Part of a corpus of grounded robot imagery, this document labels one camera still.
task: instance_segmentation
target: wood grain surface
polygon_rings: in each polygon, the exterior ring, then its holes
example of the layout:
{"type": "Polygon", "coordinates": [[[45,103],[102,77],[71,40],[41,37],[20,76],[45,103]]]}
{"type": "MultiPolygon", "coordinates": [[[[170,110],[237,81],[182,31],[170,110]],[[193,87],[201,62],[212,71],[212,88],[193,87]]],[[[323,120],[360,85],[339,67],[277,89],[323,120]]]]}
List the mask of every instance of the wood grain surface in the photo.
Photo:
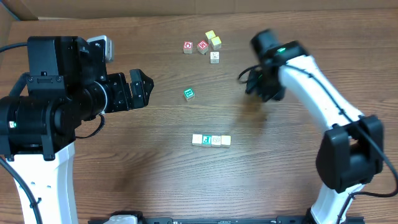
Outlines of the wood grain surface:
{"type": "MultiPolygon", "coordinates": [[[[322,133],[290,93],[260,103],[244,94],[238,73],[257,63],[249,46],[274,28],[281,42],[299,40],[348,101],[385,126],[385,152],[398,166],[398,10],[278,12],[222,16],[132,17],[14,22],[9,43],[31,35],[107,35],[115,61],[108,73],[142,69],[154,79],[144,109],[106,115],[95,137],[76,142],[74,186],[78,218],[141,210],[147,217],[262,218],[303,215],[322,184],[315,157],[322,133]],[[182,53],[185,40],[221,37],[220,64],[182,53]],[[186,102],[183,91],[196,97],[186,102]],[[229,134],[230,148],[194,147],[192,134],[229,134]]],[[[0,95],[28,71],[26,49],[5,54],[0,95]]],[[[76,133],[91,133],[99,121],[76,133]]],[[[22,223],[12,178],[0,169],[0,222],[22,223]]],[[[366,190],[390,192],[385,167],[366,190]]],[[[367,223],[397,223],[398,198],[358,197],[349,215],[367,223]]]]}

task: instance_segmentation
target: small block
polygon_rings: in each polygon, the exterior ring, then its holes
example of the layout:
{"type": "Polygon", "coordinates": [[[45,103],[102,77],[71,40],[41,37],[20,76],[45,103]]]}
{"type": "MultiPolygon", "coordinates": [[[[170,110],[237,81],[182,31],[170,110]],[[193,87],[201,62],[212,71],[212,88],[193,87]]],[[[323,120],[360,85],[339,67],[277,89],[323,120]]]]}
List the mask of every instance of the small block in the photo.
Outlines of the small block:
{"type": "Polygon", "coordinates": [[[211,136],[203,136],[201,145],[204,147],[211,147],[211,136]]]}
{"type": "Polygon", "coordinates": [[[192,54],[193,43],[185,41],[183,51],[185,54],[192,54]]]}
{"type": "Polygon", "coordinates": [[[221,147],[221,136],[212,136],[211,137],[211,146],[212,147],[221,147]]]}
{"type": "Polygon", "coordinates": [[[185,96],[185,99],[187,99],[187,101],[190,101],[195,98],[195,93],[193,92],[193,90],[191,88],[189,88],[187,90],[184,90],[184,96],[185,96]]]}
{"type": "Polygon", "coordinates": [[[231,146],[231,136],[221,136],[221,147],[231,146]]]}
{"type": "Polygon", "coordinates": [[[215,37],[216,37],[216,34],[212,30],[206,33],[206,38],[207,38],[207,41],[209,43],[210,43],[210,40],[215,38],[215,37]]]}
{"type": "Polygon", "coordinates": [[[201,134],[192,134],[192,145],[201,146],[201,134]]]}
{"type": "Polygon", "coordinates": [[[218,50],[221,48],[221,39],[219,37],[215,37],[211,40],[211,46],[213,50],[218,50]]]}
{"type": "Polygon", "coordinates": [[[199,42],[198,51],[201,54],[205,54],[208,50],[209,50],[209,45],[206,43],[206,41],[203,40],[203,41],[199,42]]]}
{"type": "Polygon", "coordinates": [[[210,52],[210,63],[219,63],[219,62],[220,62],[220,53],[210,52]]]}

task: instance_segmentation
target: green block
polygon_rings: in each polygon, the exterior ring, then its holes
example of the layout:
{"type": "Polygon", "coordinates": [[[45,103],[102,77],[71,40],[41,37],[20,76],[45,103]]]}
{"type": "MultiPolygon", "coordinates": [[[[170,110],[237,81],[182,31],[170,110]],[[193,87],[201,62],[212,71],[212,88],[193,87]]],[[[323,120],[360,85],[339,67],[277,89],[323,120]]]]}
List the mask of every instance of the green block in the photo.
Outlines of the green block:
{"type": "Polygon", "coordinates": [[[184,96],[185,99],[187,100],[192,100],[195,97],[195,93],[193,92],[193,90],[191,88],[184,90],[184,96]]]}
{"type": "Polygon", "coordinates": [[[211,147],[211,136],[203,136],[203,140],[201,142],[202,146],[211,147]]]}

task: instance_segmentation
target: toy block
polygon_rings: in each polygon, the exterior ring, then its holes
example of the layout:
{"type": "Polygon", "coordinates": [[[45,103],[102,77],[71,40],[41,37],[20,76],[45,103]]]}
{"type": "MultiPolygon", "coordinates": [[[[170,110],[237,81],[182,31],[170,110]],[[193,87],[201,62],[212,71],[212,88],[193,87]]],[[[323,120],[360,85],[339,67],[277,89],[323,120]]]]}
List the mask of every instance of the toy block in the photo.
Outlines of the toy block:
{"type": "Polygon", "coordinates": [[[220,62],[220,53],[210,52],[210,63],[219,63],[219,62],[220,62]]]}
{"type": "Polygon", "coordinates": [[[199,42],[198,51],[201,54],[205,54],[208,50],[209,50],[209,45],[206,43],[206,41],[203,40],[203,41],[199,42]]]}
{"type": "Polygon", "coordinates": [[[215,37],[211,40],[211,46],[213,50],[218,50],[221,48],[221,39],[219,37],[215,37]]]}
{"type": "Polygon", "coordinates": [[[212,147],[221,147],[221,136],[212,136],[211,137],[211,146],[212,147]]]}
{"type": "Polygon", "coordinates": [[[193,43],[185,41],[183,50],[184,50],[185,54],[192,54],[192,52],[193,52],[193,43]]]}
{"type": "Polygon", "coordinates": [[[211,147],[211,136],[204,135],[202,138],[201,145],[204,147],[211,147]]]}
{"type": "Polygon", "coordinates": [[[195,93],[193,92],[193,90],[191,88],[189,88],[187,90],[184,90],[184,96],[185,96],[185,99],[187,99],[187,101],[190,101],[195,98],[195,93]]]}
{"type": "Polygon", "coordinates": [[[192,134],[192,145],[201,146],[201,134],[192,134]]]}
{"type": "Polygon", "coordinates": [[[210,40],[215,37],[216,37],[216,34],[212,30],[206,33],[207,42],[209,42],[209,43],[210,43],[210,40]]]}
{"type": "Polygon", "coordinates": [[[221,136],[221,147],[231,146],[231,136],[221,136]]]}

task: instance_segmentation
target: wooden table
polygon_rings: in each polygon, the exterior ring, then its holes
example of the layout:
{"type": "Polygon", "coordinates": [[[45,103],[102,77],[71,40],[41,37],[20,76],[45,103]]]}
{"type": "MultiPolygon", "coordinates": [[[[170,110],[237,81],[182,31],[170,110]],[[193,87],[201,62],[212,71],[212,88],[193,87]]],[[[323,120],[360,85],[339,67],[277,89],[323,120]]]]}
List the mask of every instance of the wooden table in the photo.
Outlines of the wooden table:
{"type": "MultiPolygon", "coordinates": [[[[115,61],[108,73],[142,69],[154,79],[149,106],[106,115],[105,128],[76,142],[74,186],[78,217],[107,217],[141,210],[147,217],[264,218],[303,215],[321,180],[315,157],[322,133],[288,92],[281,102],[260,103],[236,77],[257,63],[249,46],[274,28],[281,42],[299,40],[348,101],[385,126],[385,151],[398,166],[398,10],[277,12],[222,16],[135,17],[15,22],[9,43],[31,35],[107,35],[115,61]],[[214,30],[223,41],[220,64],[209,55],[182,53],[214,30]],[[196,97],[186,102],[183,91],[196,97]],[[194,147],[192,134],[229,134],[232,146],[194,147]]],[[[0,95],[28,71],[26,49],[5,54],[0,95]]],[[[84,123],[80,136],[98,121],[84,123]]],[[[0,169],[0,222],[22,223],[16,187],[0,169]]],[[[388,168],[366,190],[390,192],[388,168]]],[[[398,198],[358,197],[350,215],[368,223],[396,223],[398,198]]]]}

